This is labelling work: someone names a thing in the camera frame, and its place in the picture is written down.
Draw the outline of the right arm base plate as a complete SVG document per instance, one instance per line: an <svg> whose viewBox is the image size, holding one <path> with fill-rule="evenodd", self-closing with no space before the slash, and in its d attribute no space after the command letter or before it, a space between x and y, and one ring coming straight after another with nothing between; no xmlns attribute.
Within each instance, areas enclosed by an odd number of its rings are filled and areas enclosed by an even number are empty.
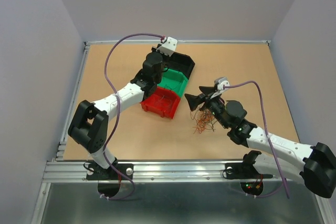
<svg viewBox="0 0 336 224"><path fill-rule="evenodd" d="M245 154L243 160L238 163L229 162L225 164L222 176L226 179L257 179L263 176L266 179L273 178L271 174L261 174L254 167L256 158L261 155L260 151L250 151Z"/></svg>

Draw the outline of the green plastic bin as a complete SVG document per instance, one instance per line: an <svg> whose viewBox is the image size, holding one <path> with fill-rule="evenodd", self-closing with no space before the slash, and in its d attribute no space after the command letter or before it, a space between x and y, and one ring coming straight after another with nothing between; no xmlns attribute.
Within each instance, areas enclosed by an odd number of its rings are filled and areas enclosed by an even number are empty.
<svg viewBox="0 0 336 224"><path fill-rule="evenodd" d="M163 73L159 87L175 92L180 98L183 96L186 89L188 79L181 72L173 69L167 69Z"/></svg>

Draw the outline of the red plastic bin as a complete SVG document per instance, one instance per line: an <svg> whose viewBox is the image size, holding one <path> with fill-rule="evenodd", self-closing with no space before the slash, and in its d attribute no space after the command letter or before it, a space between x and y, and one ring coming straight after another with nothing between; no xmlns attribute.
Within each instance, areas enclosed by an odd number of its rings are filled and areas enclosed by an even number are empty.
<svg viewBox="0 0 336 224"><path fill-rule="evenodd" d="M157 87L154 93L140 104L146 112L158 114L162 118L173 119L180 100L181 98L175 92Z"/></svg>

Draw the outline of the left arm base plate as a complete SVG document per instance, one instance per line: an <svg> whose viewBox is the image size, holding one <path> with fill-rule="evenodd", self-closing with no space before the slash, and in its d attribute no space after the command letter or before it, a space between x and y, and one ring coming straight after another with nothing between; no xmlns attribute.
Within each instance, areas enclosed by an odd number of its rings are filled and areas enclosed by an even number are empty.
<svg viewBox="0 0 336 224"><path fill-rule="evenodd" d="M84 169L87 171L86 179L87 180L118 180L121 178L111 167L104 169L101 168L96 162L88 161L83 164ZM115 168L125 174L128 178L132 179L133 175L127 175L127 169L134 168L134 165L131 163L117 163Z"/></svg>

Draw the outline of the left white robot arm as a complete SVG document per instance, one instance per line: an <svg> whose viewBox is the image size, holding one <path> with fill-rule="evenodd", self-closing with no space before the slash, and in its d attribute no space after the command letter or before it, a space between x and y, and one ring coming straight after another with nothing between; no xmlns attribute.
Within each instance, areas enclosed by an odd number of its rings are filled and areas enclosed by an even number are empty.
<svg viewBox="0 0 336 224"><path fill-rule="evenodd" d="M118 123L122 111L146 100L155 92L174 52L174 49L158 45L146 56L140 71L124 88L119 91L113 89L114 93L103 99L79 103L68 135L87 150L104 178L113 178L117 172L114 164L117 159L106 148L109 121L116 118Z"/></svg>

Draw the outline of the black plastic bin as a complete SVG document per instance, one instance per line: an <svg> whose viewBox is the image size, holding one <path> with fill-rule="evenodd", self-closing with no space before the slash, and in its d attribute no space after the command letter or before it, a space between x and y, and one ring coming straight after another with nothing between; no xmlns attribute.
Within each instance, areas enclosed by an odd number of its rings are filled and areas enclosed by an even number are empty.
<svg viewBox="0 0 336 224"><path fill-rule="evenodd" d="M166 65L169 69L181 72L189 80L194 70L195 62L189 55L175 52L169 57Z"/></svg>

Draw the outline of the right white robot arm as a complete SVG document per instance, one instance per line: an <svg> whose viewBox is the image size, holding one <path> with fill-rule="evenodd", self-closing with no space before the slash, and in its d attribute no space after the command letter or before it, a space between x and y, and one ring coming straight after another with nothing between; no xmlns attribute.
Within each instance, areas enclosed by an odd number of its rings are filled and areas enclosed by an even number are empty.
<svg viewBox="0 0 336 224"><path fill-rule="evenodd" d="M240 102L224 101L212 87L201 86L200 91L199 95L185 95L190 110L210 111L223 128L229 129L230 140L251 148L241 165L244 175L277 175L304 184L320 197L331 198L335 190L335 155L328 145L301 144L268 133L245 118L247 111Z"/></svg>

